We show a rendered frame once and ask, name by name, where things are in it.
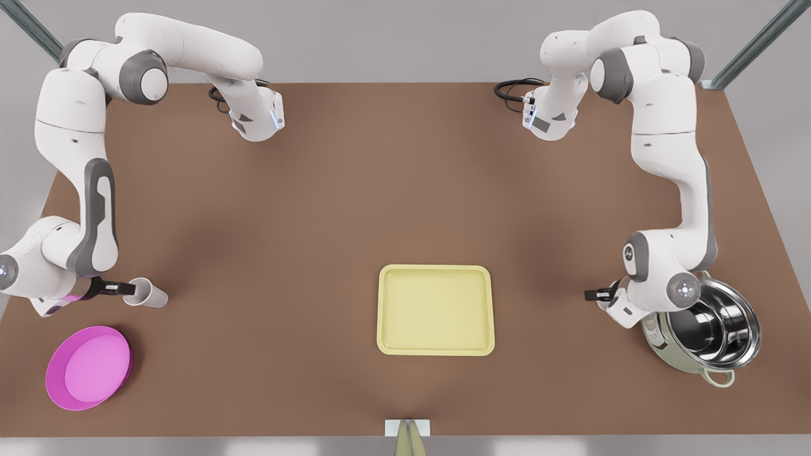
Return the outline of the silver frame post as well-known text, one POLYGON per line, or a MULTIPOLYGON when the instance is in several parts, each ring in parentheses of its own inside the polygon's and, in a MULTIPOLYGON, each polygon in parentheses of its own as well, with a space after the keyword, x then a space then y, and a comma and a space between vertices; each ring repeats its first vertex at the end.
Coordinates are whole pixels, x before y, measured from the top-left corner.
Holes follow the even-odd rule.
POLYGON ((811 8, 811 0, 789 0, 718 74, 701 80, 706 91, 722 91, 744 72, 791 24, 811 8))
POLYGON ((63 45, 49 29, 21 3, 21 0, 0 0, 0 10, 32 38, 53 61, 59 63, 61 52, 63 52, 63 45))
POLYGON ((423 444, 425 436, 431 436, 429 419, 386 419, 385 436, 393 436, 393 456, 428 456, 423 444))

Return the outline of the pale yellow rectangular tray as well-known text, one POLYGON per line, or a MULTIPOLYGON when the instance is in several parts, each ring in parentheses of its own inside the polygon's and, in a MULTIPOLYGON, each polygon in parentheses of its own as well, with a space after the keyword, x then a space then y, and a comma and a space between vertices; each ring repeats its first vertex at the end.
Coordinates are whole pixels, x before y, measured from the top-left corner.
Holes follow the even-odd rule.
POLYGON ((495 348, 490 272, 479 265, 386 265, 378 281, 376 342, 386 355, 489 355, 495 348))

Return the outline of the white IKEA cup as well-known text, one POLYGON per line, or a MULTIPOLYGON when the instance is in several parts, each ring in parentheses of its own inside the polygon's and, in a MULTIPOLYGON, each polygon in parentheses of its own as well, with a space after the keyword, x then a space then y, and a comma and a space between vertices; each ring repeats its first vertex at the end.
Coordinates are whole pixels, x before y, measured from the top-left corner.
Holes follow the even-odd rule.
POLYGON ((137 277, 130 281, 134 292, 124 295, 124 302, 133 307, 163 308, 169 297, 162 289, 157 288, 148 278, 137 277))

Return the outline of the pink round plate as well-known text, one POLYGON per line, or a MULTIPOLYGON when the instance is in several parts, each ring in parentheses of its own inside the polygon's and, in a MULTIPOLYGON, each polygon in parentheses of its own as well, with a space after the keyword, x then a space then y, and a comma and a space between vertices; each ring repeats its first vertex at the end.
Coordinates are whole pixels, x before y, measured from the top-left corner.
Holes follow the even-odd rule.
POLYGON ((113 396, 132 366, 132 350, 121 332, 108 326, 85 328, 53 353, 44 378, 46 391, 56 406, 81 412, 113 396))

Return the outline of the stainless steel pot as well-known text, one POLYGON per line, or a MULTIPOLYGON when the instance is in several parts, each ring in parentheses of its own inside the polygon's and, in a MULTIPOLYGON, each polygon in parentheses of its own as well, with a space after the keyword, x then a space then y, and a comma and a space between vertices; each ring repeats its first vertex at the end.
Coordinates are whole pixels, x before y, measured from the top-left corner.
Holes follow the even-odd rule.
POLYGON ((670 367, 727 388, 735 381, 735 371, 758 355, 761 324, 732 286, 706 270, 699 272, 698 282, 701 294, 691 308, 647 315, 641 329, 652 352, 670 367))

